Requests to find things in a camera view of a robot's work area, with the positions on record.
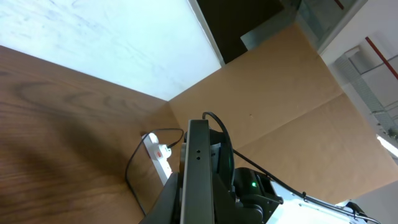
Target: red stripe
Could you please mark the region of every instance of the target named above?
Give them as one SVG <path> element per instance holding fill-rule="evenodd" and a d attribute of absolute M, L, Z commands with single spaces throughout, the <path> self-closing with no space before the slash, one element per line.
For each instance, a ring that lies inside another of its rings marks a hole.
<path fill-rule="evenodd" d="M 380 52 L 379 49 L 374 45 L 374 43 L 369 39 L 369 37 L 365 37 L 366 41 L 369 43 L 369 45 L 373 48 L 375 53 L 379 56 L 379 58 L 384 62 L 384 64 L 387 65 L 387 68 L 391 71 L 391 73 L 397 78 L 398 80 L 398 73 L 394 70 L 394 68 L 390 65 L 390 63 L 387 61 L 387 59 L 383 56 L 383 54 Z"/>
<path fill-rule="evenodd" d="M 339 0 L 335 0 L 335 2 L 338 5 L 338 7 L 340 7 L 341 10 L 344 9 L 344 5 Z"/>

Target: wood grain surface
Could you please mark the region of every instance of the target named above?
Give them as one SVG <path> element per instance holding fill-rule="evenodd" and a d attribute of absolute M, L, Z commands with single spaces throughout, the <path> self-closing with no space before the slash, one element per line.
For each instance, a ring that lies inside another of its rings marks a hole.
<path fill-rule="evenodd" d="M 124 169 L 155 128 L 178 128 L 167 102 L 0 47 L 0 223 L 139 222 Z M 130 171 L 150 209 L 162 185 L 144 148 Z"/>

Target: black cable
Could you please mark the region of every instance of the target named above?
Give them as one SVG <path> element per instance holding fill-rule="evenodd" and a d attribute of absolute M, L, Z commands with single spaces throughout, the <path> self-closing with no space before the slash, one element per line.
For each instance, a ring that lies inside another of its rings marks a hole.
<path fill-rule="evenodd" d="M 129 159 L 129 162 L 127 163 L 126 170 L 125 170 L 125 172 L 124 172 L 124 180 L 126 181 L 127 186 L 128 186 L 129 189 L 131 190 L 131 193 L 132 193 L 133 196 L 136 198 L 137 203 L 138 203 L 138 205 L 140 206 L 140 208 L 141 208 L 141 210 L 142 210 L 144 216 L 146 216 L 147 214 L 146 214 L 146 212 L 145 212 L 145 210 L 144 210 L 144 207 L 142 206 L 142 204 L 140 203 L 140 201 L 139 201 L 139 199 L 138 199 L 138 197 L 137 197 L 136 191 L 133 189 L 133 187 L 132 187 L 132 185 L 131 185 L 131 183 L 130 183 L 130 181 L 129 181 L 129 179 L 128 179 L 128 170 L 129 170 L 129 167 L 130 167 L 130 163 L 131 163 L 131 161 L 132 161 L 132 158 L 136 155 L 138 149 L 140 148 L 141 144 L 144 142 L 145 138 L 148 137 L 148 135 L 149 135 L 150 133 L 155 133 L 155 132 L 157 132 L 157 131 L 181 131 L 181 132 L 182 132 L 182 133 L 181 133 L 181 136 L 180 136 L 180 139 L 178 139 L 178 141 L 175 141 L 175 142 L 173 142 L 172 144 L 168 145 L 168 146 L 167 146 L 168 148 L 171 148 L 171 147 L 175 146 L 177 143 L 179 143 L 179 142 L 181 141 L 182 137 L 184 136 L 184 130 L 182 130 L 181 128 L 160 128 L 160 129 L 154 129 L 154 130 L 148 132 L 147 134 L 145 134 L 145 136 L 141 139 L 141 141 L 139 142 L 138 146 L 136 147 L 136 150 L 134 150 L 134 152 L 132 153 L 132 155 L 131 155 L 131 157 L 130 157 L 130 159 Z"/>
<path fill-rule="evenodd" d="M 328 204 L 328 203 L 326 203 L 326 202 L 322 202 L 322 201 L 317 200 L 317 199 L 315 199 L 315 198 L 309 197 L 309 196 L 307 196 L 307 194 L 306 194 L 305 192 L 300 193 L 300 192 L 298 192 L 297 190 L 295 190 L 295 189 L 293 189 L 292 187 L 290 187 L 289 185 L 285 184 L 283 181 L 279 180 L 276 176 L 272 175 L 270 172 L 268 172 L 268 171 L 266 171 L 265 169 L 263 169 L 261 166 L 257 165 L 257 164 L 256 164 L 255 162 L 253 162 L 252 160 L 248 159 L 246 156 L 240 154 L 240 153 L 239 153 L 238 151 L 236 151 L 235 149 L 234 149 L 234 153 L 235 153 L 236 155 L 238 155 L 240 158 L 244 159 L 246 162 L 250 163 L 250 165 L 252 165 L 252 166 L 254 166 L 255 168 L 259 169 L 261 172 L 265 173 L 265 175 L 267 175 L 268 177 L 270 177 L 272 180 L 274 180 L 275 182 L 277 182 L 280 186 L 282 186 L 282 187 L 285 188 L 286 190 L 288 190 L 288 191 L 292 192 L 293 194 L 295 194 L 295 195 L 301 197 L 305 202 L 312 202 L 312 203 L 317 204 L 317 205 L 319 205 L 319 206 L 321 206 L 321 207 L 329 208 L 329 209 L 331 209 L 331 210 L 333 210 L 333 211 L 335 211 L 335 212 L 342 213 L 342 214 L 345 214 L 345 215 L 350 216 L 350 217 L 360 218 L 360 219 L 363 219 L 363 220 L 367 220 L 367 221 L 371 221 L 371 222 L 380 224 L 379 221 L 377 221 L 377 220 L 375 220 L 375 219 L 373 219 L 373 218 L 364 217 L 364 216 L 362 216 L 362 215 L 356 215 L 356 214 L 355 214 L 355 211 L 354 211 L 354 213 L 351 213 L 351 212 L 348 212 L 348 211 L 343 210 L 343 209 L 341 209 L 341 208 L 338 208 L 338 207 L 336 207 L 335 205 L 331 205 L 331 204 Z"/>
<path fill-rule="evenodd" d="M 231 150 L 230 163 L 231 163 L 231 167 L 232 167 L 232 171 L 231 171 L 231 187 L 232 187 L 234 184 L 234 177 L 235 177 L 235 161 L 234 161 L 234 149 L 232 147 L 231 138 L 230 138 L 228 131 L 227 131 L 225 125 L 223 124 L 223 122 L 213 112 L 209 112 L 209 111 L 203 112 L 201 118 L 206 119 L 206 115 L 211 116 L 217 122 L 218 126 L 221 128 L 222 132 L 224 133 L 227 146 Z"/>

